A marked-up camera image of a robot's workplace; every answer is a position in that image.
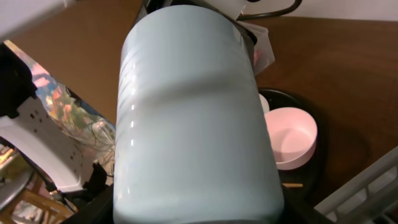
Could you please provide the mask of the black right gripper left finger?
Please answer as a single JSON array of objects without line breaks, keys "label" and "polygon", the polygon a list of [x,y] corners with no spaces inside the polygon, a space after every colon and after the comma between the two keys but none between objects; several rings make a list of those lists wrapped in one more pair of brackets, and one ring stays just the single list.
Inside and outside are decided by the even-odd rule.
[{"label": "black right gripper left finger", "polygon": [[64,220],[62,224],[114,224],[113,189],[112,184],[78,213]]}]

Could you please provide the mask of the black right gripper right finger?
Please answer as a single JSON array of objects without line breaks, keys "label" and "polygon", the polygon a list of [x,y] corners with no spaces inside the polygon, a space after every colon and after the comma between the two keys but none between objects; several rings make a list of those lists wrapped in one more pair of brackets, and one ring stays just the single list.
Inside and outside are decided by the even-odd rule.
[{"label": "black right gripper right finger", "polygon": [[293,194],[288,188],[282,187],[284,209],[279,217],[281,224],[334,224],[327,217]]}]

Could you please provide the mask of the wooden chopstick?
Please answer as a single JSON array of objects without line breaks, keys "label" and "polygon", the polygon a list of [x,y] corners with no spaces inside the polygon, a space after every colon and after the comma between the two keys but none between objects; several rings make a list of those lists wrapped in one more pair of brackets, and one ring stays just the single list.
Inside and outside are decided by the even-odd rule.
[{"label": "wooden chopstick", "polygon": [[287,188],[302,188],[303,187],[303,184],[298,184],[298,183],[282,183],[282,185]]}]

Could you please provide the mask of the pink plastic bowl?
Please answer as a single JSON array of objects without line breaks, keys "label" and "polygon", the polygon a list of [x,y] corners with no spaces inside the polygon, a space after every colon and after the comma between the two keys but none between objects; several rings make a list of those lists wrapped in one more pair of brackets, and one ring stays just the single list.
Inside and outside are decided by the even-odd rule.
[{"label": "pink plastic bowl", "polygon": [[314,155],[318,126],[308,112],[293,107],[277,108],[264,115],[276,166],[294,170]]}]

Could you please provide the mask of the light blue plastic cup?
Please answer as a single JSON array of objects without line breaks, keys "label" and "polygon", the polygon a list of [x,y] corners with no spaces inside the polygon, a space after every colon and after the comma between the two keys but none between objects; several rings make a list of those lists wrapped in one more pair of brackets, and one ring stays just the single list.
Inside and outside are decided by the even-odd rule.
[{"label": "light blue plastic cup", "polygon": [[275,223],[284,198],[244,38],[227,18],[177,5],[123,45],[115,223]]}]

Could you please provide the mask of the small white cup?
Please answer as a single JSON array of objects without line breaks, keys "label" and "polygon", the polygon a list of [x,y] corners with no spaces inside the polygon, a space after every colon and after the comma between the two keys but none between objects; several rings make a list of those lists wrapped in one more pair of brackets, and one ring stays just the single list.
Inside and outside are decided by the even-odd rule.
[{"label": "small white cup", "polygon": [[263,113],[264,114],[268,113],[270,111],[270,108],[269,108],[269,103],[268,103],[267,99],[262,94],[259,94],[259,98],[261,101]]}]

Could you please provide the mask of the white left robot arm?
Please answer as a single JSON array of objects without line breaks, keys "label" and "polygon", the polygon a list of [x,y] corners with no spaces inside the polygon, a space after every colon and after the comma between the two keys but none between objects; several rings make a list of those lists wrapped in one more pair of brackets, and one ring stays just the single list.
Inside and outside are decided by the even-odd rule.
[{"label": "white left robot arm", "polygon": [[26,99],[17,112],[16,118],[1,118],[1,137],[39,166],[61,192],[82,190],[93,173],[92,160],[55,124],[40,99]]}]

